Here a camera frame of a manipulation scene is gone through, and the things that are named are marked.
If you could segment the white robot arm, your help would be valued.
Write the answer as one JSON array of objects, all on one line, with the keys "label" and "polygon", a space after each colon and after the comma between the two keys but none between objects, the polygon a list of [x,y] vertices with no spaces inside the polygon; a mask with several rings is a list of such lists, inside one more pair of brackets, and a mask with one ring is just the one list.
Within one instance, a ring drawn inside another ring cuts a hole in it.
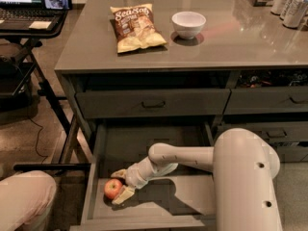
[{"label": "white robot arm", "polygon": [[273,186],[279,157],[263,139],[243,128],[224,131],[210,147],[153,144],[143,160],[112,174],[125,181],[113,203],[122,204],[148,181],[178,165],[213,174],[217,231],[283,231]]}]

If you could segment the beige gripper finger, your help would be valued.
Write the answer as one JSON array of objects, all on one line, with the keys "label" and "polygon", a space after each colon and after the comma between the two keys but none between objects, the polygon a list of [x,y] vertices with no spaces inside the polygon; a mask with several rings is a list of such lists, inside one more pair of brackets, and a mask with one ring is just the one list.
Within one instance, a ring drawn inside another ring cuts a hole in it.
[{"label": "beige gripper finger", "polygon": [[135,189],[130,186],[122,186],[118,195],[114,198],[112,203],[120,205],[135,194]]},{"label": "beige gripper finger", "polygon": [[111,174],[111,177],[112,177],[112,178],[121,178],[121,179],[125,179],[125,178],[126,178],[126,172],[127,172],[126,169],[120,169],[120,170],[117,170],[117,171],[113,172],[113,173]]}]

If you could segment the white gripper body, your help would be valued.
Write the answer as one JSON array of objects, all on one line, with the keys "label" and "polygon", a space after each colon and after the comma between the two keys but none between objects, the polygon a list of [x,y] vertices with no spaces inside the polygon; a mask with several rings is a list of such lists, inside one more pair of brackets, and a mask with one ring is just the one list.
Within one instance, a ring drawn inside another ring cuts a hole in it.
[{"label": "white gripper body", "polygon": [[129,187],[139,190],[143,188],[157,172],[157,165],[146,157],[126,169],[125,182]]}]

